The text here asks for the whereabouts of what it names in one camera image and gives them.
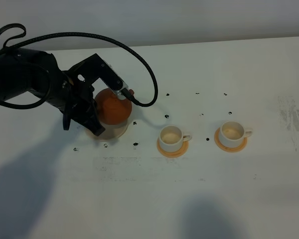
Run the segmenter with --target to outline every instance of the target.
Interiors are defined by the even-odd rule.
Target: white cup
[[[158,141],[161,149],[165,152],[176,152],[185,141],[189,141],[191,138],[190,133],[183,133],[178,127],[168,125],[160,131]]]
[[[252,128],[244,128],[236,121],[224,122],[220,127],[218,139],[227,148],[236,148],[242,144],[244,138],[253,134]]]

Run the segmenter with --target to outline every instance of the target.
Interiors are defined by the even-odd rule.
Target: black cable
[[[29,104],[29,105],[15,105],[15,104],[7,103],[5,101],[1,101],[0,100],[0,106],[4,106],[4,107],[7,107],[7,108],[11,108],[11,109],[17,109],[17,110],[27,110],[27,109],[32,109],[32,108],[35,108],[37,106],[40,106],[41,104],[43,104],[48,99],[48,97],[50,95],[50,92],[51,92],[51,88],[52,88],[52,81],[51,81],[51,77],[50,77],[48,71],[46,71],[44,68],[42,68],[39,65],[32,64],[32,63],[21,63],[21,62],[17,63],[17,64],[14,64],[14,65],[7,66],[7,68],[18,67],[18,66],[35,68],[36,70],[40,70],[41,72],[43,72],[47,76],[47,78],[49,80],[48,90],[46,91],[46,93],[42,97],[42,99],[40,99],[39,101],[37,101],[37,102],[35,102],[33,104]]]
[[[8,40],[6,40],[4,42],[3,47],[6,47],[6,44],[8,43],[8,41],[10,41],[12,39],[21,38],[21,37],[24,37],[26,35],[25,26],[23,26],[22,24],[19,24],[19,23],[12,23],[12,24],[8,24],[8,25],[5,25],[2,28],[0,28],[0,36],[1,36],[2,33],[4,33],[5,31],[7,31],[11,28],[21,28],[23,30],[23,33],[21,33],[17,36],[10,37]]]
[[[53,34],[49,34],[49,35],[35,37],[35,38],[32,38],[32,39],[17,43],[13,46],[3,48],[2,50],[0,50],[0,55],[3,55],[3,54],[5,54],[9,51],[16,50],[20,47],[24,47],[26,45],[29,45],[29,44],[32,44],[32,43],[35,43],[35,42],[39,42],[39,41],[43,41],[43,40],[47,40],[47,39],[52,39],[52,38],[57,38],[57,37],[68,37],[68,36],[88,37],[88,38],[95,38],[95,39],[107,41],[107,42],[110,42],[114,45],[117,45],[117,46],[123,48],[124,50],[130,52],[133,56],[135,56],[146,67],[147,71],[149,72],[149,74],[151,76],[153,84],[154,84],[154,97],[153,97],[151,102],[149,102],[147,104],[143,104],[143,103],[140,103],[138,100],[136,100],[134,97],[132,97],[130,100],[135,105],[142,106],[142,107],[149,107],[149,106],[151,106],[155,103],[155,101],[157,100],[157,97],[158,97],[157,81],[156,81],[155,75],[154,75],[152,69],[150,68],[150,66],[148,65],[148,63],[139,54],[137,54],[135,51],[133,51],[128,46],[126,46],[123,43],[120,43],[119,41],[116,41],[112,38],[106,37],[106,36],[92,34],[92,33],[84,33],[84,32],[53,33]]]

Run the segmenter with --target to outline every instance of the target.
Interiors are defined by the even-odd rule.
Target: white wall
[[[0,27],[12,22],[27,27],[27,38],[82,31],[130,46],[297,36],[299,0],[0,0]],[[98,40],[66,38],[34,47],[104,46]]]

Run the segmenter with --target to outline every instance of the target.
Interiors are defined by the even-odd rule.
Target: cup handle
[[[183,135],[183,142],[189,141],[192,138],[191,133],[185,132]]]
[[[250,137],[253,134],[252,128],[246,128],[245,129],[245,137]]]

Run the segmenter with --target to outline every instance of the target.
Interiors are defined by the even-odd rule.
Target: white table
[[[63,131],[49,104],[0,107],[0,239],[299,239],[299,37],[134,50],[158,100],[134,107],[108,147],[75,122]],[[139,101],[152,99],[149,74],[123,49],[52,53],[62,70],[98,53]],[[214,143],[225,120],[254,129],[243,151]],[[180,158],[156,149],[166,124],[193,134]]]

